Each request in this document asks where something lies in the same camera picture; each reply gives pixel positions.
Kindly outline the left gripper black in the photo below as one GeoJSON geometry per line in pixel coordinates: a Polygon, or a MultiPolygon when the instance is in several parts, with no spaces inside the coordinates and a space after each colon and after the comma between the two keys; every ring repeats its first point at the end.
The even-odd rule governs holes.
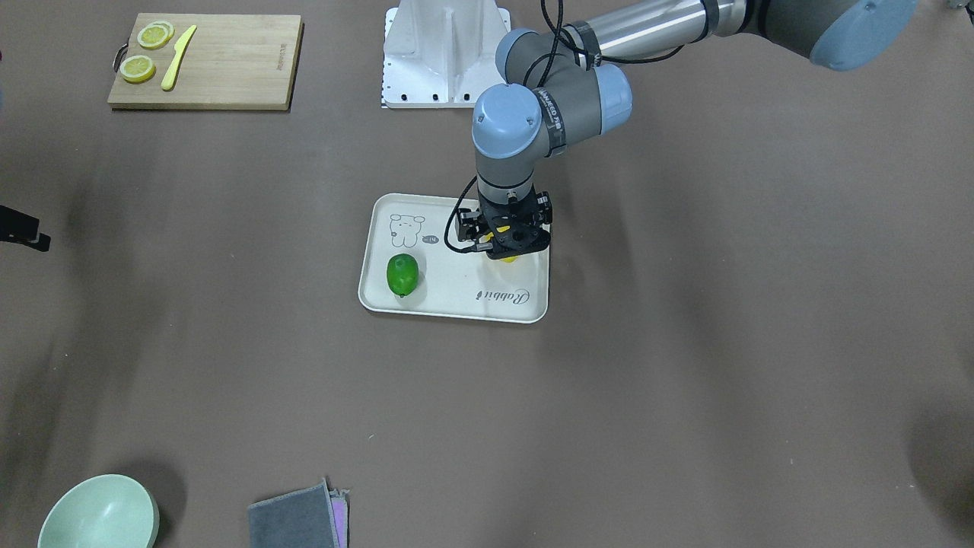
{"type": "Polygon", "coordinates": [[[540,228],[552,222],[552,205],[547,192],[532,187],[522,200],[493,202],[478,194],[481,215],[491,229],[512,226],[515,223],[540,228]]]}

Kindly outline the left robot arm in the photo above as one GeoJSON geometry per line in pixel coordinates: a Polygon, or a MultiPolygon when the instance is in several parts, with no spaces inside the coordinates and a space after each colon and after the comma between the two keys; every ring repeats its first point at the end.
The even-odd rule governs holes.
{"type": "Polygon", "coordinates": [[[501,84],[477,100],[472,136],[479,207],[455,218],[465,238],[550,223],[533,169],[631,115],[624,65],[650,65],[710,36],[748,33],[834,72],[876,59],[915,1],[642,1],[549,33],[515,29],[497,46],[501,84]]]}

